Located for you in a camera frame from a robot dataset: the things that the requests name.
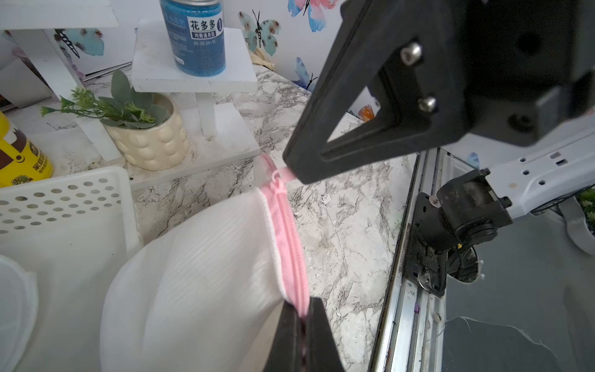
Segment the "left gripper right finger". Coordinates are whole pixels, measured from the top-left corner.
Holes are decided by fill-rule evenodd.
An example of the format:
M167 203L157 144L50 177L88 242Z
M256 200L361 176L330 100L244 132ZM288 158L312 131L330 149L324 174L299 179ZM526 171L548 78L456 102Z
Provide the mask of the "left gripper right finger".
M311 297L305 318L305 371L344 370L324 303Z

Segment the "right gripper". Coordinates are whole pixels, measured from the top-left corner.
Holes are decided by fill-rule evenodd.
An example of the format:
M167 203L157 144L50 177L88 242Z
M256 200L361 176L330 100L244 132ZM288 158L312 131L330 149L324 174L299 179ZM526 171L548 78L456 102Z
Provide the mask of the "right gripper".
M594 105L592 1L472 1L471 133L528 147Z

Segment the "white mesh laundry bag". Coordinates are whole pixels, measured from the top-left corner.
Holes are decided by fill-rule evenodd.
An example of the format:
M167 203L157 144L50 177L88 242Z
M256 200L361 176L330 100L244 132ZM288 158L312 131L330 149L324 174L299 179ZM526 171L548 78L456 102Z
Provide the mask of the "white mesh laundry bag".
M282 303L305 318L310 291L286 167L260 155L252 190L147 244L105 299L103 371L254 371Z

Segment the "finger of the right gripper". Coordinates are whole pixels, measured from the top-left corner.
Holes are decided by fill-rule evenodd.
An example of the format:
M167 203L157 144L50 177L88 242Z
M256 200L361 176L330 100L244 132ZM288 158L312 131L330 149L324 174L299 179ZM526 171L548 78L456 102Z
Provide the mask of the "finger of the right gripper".
M467 1L347 1L284 150L311 184L456 142L469 131Z

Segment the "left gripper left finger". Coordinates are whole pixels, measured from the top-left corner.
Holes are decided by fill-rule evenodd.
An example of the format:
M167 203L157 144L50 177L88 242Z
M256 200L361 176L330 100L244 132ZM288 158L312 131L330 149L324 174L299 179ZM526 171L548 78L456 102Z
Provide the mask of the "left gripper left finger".
M285 302L263 371L305 371L304 342L305 323L295 307Z

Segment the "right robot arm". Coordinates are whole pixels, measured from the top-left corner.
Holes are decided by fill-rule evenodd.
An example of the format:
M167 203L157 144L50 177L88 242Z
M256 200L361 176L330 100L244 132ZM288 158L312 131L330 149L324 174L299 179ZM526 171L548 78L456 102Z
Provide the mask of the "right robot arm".
M284 151L303 184L455 143L537 144L594 104L592 1L348 1ZM442 296L474 247L594 183L594 131L454 178L415 202L404 271Z

